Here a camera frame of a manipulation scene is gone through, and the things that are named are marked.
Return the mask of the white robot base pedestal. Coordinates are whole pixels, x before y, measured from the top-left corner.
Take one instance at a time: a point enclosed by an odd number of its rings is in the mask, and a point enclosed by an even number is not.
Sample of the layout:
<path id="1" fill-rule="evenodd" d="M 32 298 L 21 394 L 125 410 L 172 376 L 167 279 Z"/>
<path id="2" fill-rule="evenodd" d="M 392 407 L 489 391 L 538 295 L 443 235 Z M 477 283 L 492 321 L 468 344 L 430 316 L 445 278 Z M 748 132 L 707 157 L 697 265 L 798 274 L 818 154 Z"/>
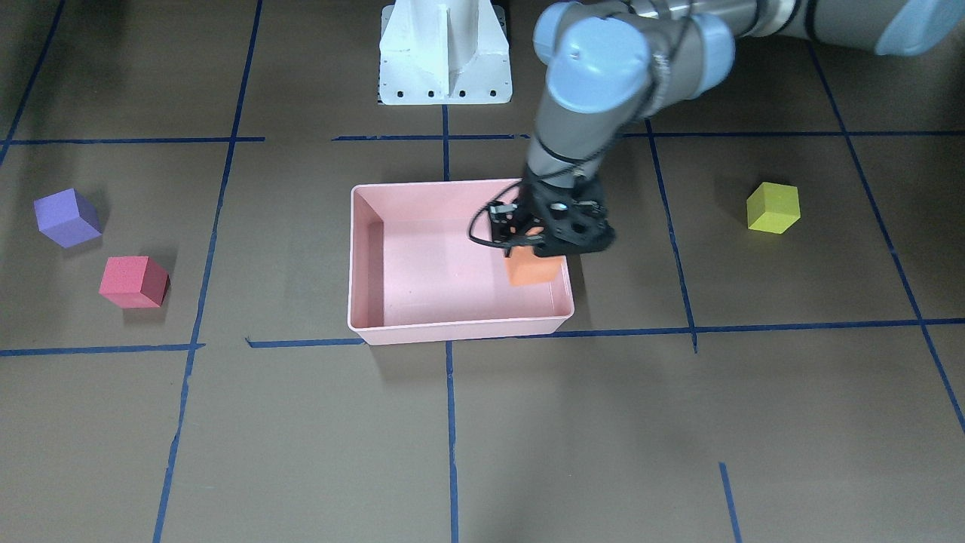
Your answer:
<path id="1" fill-rule="evenodd" d="M 506 10 L 493 1 L 394 1 L 381 10 L 386 106 L 503 104 L 513 96 Z"/>

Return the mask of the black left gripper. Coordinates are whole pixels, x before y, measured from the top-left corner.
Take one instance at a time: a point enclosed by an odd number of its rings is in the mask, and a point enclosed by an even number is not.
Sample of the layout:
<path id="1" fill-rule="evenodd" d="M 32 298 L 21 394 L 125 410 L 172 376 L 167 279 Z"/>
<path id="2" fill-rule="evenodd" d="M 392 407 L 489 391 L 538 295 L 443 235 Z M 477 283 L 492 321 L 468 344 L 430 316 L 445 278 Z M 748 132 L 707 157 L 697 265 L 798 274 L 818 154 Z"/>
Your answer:
<path id="1" fill-rule="evenodd" d="M 576 176 L 561 188 L 532 172 L 502 195 L 489 201 L 489 246 L 504 257 L 528 248 L 540 258 L 580 255 L 607 250 L 616 240 L 608 221 L 605 195 L 597 176 Z"/>

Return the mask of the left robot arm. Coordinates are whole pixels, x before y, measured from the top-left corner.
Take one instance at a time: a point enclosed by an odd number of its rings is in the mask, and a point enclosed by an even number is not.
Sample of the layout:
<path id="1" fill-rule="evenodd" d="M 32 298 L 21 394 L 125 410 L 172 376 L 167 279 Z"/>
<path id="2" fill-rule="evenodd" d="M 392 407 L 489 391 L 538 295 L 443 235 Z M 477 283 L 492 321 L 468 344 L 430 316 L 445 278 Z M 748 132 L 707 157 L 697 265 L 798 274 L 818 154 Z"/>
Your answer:
<path id="1" fill-rule="evenodd" d="M 961 1 L 558 2 L 535 24 L 545 87 L 523 175 L 497 195 L 467 236 L 510 256 L 548 258 L 607 250 L 600 164 L 628 127 L 722 83 L 741 38 L 799 38 L 917 56 L 963 18 Z"/>

